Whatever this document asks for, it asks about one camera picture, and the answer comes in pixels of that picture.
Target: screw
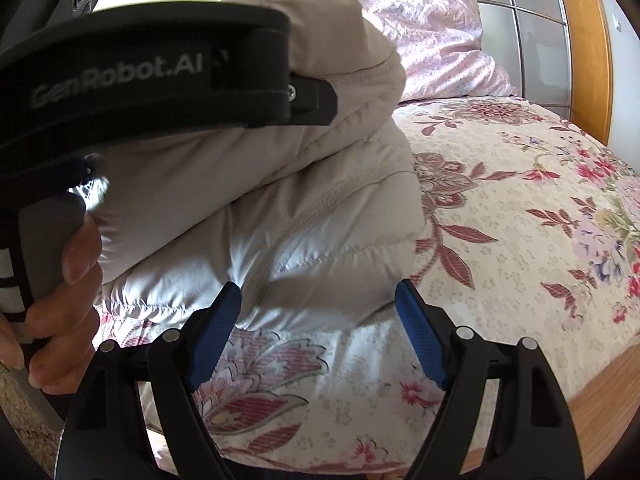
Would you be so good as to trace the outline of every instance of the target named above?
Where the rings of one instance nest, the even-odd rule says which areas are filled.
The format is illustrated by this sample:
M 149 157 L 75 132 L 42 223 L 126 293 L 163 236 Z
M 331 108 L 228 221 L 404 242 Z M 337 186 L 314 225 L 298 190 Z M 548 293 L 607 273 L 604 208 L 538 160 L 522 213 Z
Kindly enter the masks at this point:
M 535 350 L 538 348 L 538 342 L 532 337 L 523 337 L 522 338 L 522 346 L 527 350 Z
M 456 335 L 460 338 L 460 339 L 473 339 L 474 338 L 474 331 L 471 330 L 468 326 L 459 326 L 456 329 Z
M 111 352 L 111 350 L 116 348 L 116 343 L 113 339 L 107 339 L 107 341 L 101 342 L 98 348 L 100 349 L 100 352 L 108 354 L 109 352 Z
M 162 339 L 167 341 L 168 343 L 178 341 L 178 339 L 180 339 L 180 331 L 177 328 L 170 328 L 169 330 L 165 330 L 162 334 Z

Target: wooden headboard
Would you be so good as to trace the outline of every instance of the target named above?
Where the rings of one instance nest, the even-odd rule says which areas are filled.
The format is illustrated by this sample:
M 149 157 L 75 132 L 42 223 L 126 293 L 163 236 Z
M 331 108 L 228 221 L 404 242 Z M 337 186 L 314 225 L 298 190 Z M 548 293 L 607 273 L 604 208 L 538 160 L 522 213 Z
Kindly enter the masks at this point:
M 609 140 L 613 76 L 601 0 L 563 0 L 571 39 L 571 120 L 603 144 Z

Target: blue gripper pad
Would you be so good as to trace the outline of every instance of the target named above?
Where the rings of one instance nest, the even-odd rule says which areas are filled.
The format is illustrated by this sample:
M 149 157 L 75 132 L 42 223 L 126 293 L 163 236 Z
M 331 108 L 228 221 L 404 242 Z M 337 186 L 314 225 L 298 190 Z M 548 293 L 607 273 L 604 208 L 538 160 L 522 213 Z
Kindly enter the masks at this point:
M 428 307 L 409 280 L 396 286 L 396 310 L 409 342 L 414 348 L 424 374 L 444 390 L 449 375 L 444 366 L 444 349 L 429 322 L 424 308 Z
M 191 391 L 197 390 L 213 375 L 241 307 L 240 288 L 227 282 L 206 313 L 203 320 L 206 325 L 198 326 L 198 339 L 191 349 L 191 373 L 187 377 Z

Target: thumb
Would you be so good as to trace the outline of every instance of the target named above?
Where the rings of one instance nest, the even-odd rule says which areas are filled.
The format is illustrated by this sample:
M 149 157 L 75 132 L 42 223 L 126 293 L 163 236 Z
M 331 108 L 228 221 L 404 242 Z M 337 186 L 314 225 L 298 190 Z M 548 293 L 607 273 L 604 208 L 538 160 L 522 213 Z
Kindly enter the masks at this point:
M 24 368 L 24 355 L 22 349 L 15 338 L 11 325 L 4 316 L 0 314 L 0 361 L 7 367 L 20 370 Z

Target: fingernail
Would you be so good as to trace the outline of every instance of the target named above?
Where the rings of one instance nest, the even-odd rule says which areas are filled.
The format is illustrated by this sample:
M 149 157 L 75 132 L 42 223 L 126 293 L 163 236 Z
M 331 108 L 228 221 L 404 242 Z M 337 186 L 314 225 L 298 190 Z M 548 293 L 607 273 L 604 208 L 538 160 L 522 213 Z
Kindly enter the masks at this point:
M 68 285 L 73 285 L 89 271 L 91 263 L 76 248 L 69 250 L 62 259 L 62 276 Z
M 27 334 L 27 329 L 24 323 L 16 322 L 12 323 L 12 329 L 14 330 L 14 337 L 21 345 L 27 345 L 33 343 L 33 337 Z
M 36 390 L 41 388 L 40 383 L 33 378 L 33 374 L 29 374 L 29 384 L 33 386 Z
M 21 370 L 24 368 L 24 355 L 22 349 L 15 344 L 4 339 L 0 339 L 0 358 L 5 365 Z

